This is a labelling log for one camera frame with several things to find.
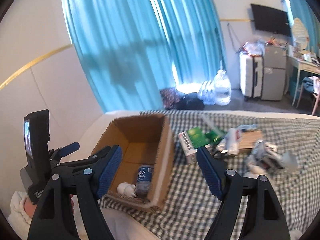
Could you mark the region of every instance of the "checkered blanket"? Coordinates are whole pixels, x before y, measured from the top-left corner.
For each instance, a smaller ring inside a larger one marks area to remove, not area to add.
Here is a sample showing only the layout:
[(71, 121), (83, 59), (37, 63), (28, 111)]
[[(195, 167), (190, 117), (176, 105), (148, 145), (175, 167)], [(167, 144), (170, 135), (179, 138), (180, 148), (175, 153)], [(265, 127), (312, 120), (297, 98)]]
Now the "checkered blanket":
[[(202, 111), (154, 111), (170, 119), (175, 134), (200, 126)], [(208, 113), (208, 117), (222, 130), (241, 124), (258, 124), (264, 139), (278, 145), (280, 154), (291, 150), (297, 157), (299, 169), (293, 174), (280, 171), (271, 178), (287, 219), (289, 230), (305, 232), (320, 209), (320, 120), (269, 119)], [(161, 212), (147, 213), (123, 206), (110, 198), (100, 200), (101, 208), (127, 212), (160, 239), (204, 239), (220, 201), (212, 196), (198, 164), (187, 165), (186, 158), (175, 137), (175, 159), (172, 179), (165, 207)], [(228, 168), (244, 175), (248, 169), (245, 155), (228, 161)], [(246, 210), (247, 197), (242, 198), (238, 219), (231, 239), (238, 239)]]

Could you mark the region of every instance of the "curtain fold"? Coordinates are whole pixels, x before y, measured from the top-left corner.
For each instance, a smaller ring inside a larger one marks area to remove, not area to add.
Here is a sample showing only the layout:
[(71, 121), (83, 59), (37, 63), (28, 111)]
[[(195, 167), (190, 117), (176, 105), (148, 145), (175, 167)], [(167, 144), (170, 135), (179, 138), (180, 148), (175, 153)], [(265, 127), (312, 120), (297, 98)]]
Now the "curtain fold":
[(300, 18), (302, 23), (308, 30), (310, 37), (310, 51), (314, 48), (314, 52), (318, 53), (318, 43), (320, 43), (319, 21), (313, 13), (311, 7), (306, 0), (289, 0), (293, 18)]
[(175, 86), (164, 33), (149, 0), (62, 0), (82, 68), (104, 112), (163, 108)]
[(163, 16), (179, 83), (213, 80), (226, 65), (219, 16), (212, 0), (154, 0)]

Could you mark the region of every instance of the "dark floor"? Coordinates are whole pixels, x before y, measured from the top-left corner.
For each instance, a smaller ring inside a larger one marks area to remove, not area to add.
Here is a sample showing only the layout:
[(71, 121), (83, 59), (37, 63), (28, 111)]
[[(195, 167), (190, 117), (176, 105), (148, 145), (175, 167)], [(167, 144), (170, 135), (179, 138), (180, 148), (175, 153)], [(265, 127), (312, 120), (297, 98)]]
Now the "dark floor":
[(284, 95), (281, 101), (263, 101), (259, 99), (249, 99), (244, 101), (244, 97), (240, 90), (232, 90), (231, 102), (227, 106), (205, 106), (205, 110), (240, 110), (253, 112), (276, 112), (276, 113), (294, 113), (294, 114), (311, 114), (313, 102), (310, 94), (303, 95), (299, 108), (296, 108), (298, 99), (295, 105), (292, 106), (292, 98), (289, 94)]

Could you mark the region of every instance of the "silver rivet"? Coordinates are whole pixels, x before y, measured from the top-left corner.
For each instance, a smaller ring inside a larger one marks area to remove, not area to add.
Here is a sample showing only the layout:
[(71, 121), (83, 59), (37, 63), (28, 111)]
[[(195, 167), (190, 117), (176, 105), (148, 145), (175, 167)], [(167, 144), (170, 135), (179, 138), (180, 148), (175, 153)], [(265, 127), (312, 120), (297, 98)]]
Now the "silver rivet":
[(86, 174), (86, 175), (89, 175), (89, 174), (92, 173), (92, 170), (91, 170), (90, 168), (88, 168), (88, 169), (85, 169), (85, 170), (83, 171), (83, 173)]
[(236, 172), (234, 170), (227, 170), (227, 174), (229, 176), (234, 176), (236, 174)]
[(59, 179), (59, 174), (53, 174), (51, 179), (53, 179), (53, 180)]
[(264, 176), (264, 175), (259, 176), (259, 178), (262, 181), (267, 181), (268, 180), (268, 178), (266, 176)]

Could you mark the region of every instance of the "jar with blue label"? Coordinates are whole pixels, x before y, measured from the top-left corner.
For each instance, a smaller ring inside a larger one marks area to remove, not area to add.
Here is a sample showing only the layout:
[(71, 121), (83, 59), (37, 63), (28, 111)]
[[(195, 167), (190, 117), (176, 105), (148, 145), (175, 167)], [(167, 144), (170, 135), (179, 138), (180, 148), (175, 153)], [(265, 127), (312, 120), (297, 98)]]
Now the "jar with blue label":
[(151, 186), (153, 173), (153, 165), (141, 165), (138, 169), (138, 177), (136, 184), (136, 195), (138, 197), (146, 197)]

